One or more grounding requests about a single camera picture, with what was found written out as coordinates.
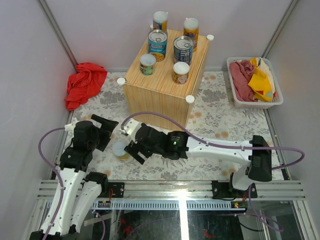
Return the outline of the fruit can silver bottom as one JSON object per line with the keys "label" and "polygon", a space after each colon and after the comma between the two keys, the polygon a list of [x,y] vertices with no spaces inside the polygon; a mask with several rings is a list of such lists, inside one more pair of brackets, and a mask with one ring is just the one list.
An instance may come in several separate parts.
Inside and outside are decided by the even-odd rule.
{"label": "fruit can silver bottom", "polygon": [[176,84],[185,84],[188,80],[190,66],[185,62],[176,62],[173,65],[173,82]]}

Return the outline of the small green white-lid can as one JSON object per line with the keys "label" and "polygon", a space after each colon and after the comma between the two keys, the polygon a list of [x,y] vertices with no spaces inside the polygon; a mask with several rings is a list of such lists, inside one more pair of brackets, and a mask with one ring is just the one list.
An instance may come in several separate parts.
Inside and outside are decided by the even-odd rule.
{"label": "small green white-lid can", "polygon": [[140,71],[145,76],[155,73],[156,58],[152,54],[143,54],[140,59]]}

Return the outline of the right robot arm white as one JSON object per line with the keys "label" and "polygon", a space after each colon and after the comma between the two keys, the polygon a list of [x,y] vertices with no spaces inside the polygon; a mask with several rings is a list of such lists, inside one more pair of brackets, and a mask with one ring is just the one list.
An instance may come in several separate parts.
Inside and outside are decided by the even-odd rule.
{"label": "right robot arm white", "polygon": [[228,192],[240,197],[250,185],[272,180],[272,153],[262,136],[251,140],[215,141],[191,136],[184,131],[164,133],[144,123],[130,121],[121,128],[131,139],[125,151],[137,162],[144,164],[152,155],[165,159],[214,158],[239,164],[239,170],[230,175]]}

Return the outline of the Progresso chicken noodle can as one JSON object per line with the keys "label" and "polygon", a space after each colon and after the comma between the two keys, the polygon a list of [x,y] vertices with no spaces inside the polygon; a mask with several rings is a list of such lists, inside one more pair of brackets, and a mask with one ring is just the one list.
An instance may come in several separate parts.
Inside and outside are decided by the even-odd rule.
{"label": "Progresso chicken noodle can", "polygon": [[168,35],[165,31],[154,29],[148,34],[148,53],[153,55],[157,62],[166,57]]}

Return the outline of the tall yellow congee can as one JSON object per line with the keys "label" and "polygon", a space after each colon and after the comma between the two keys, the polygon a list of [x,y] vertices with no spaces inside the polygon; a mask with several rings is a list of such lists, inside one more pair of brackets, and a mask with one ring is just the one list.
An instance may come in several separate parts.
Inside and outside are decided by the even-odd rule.
{"label": "tall yellow congee can", "polygon": [[197,50],[199,37],[199,21],[196,18],[186,18],[183,23],[183,35],[193,40],[193,52]]}

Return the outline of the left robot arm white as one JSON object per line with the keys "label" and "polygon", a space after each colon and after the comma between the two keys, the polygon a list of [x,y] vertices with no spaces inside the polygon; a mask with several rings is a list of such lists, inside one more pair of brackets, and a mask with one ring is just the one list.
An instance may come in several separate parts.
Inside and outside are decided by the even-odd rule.
{"label": "left robot arm white", "polygon": [[71,144],[60,157],[59,168],[52,168],[58,185],[51,207],[31,240],[78,240],[83,221],[97,197],[109,191],[108,176],[87,173],[94,150],[103,152],[119,123],[93,114],[90,120],[66,124],[62,130],[73,132]]}

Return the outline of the dark blue soup can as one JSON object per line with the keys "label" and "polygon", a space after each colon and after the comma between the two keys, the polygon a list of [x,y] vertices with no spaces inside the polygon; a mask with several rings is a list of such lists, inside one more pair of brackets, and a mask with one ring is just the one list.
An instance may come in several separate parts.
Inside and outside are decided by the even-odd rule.
{"label": "dark blue soup can", "polygon": [[173,61],[192,64],[194,41],[186,35],[179,36],[173,41]]}

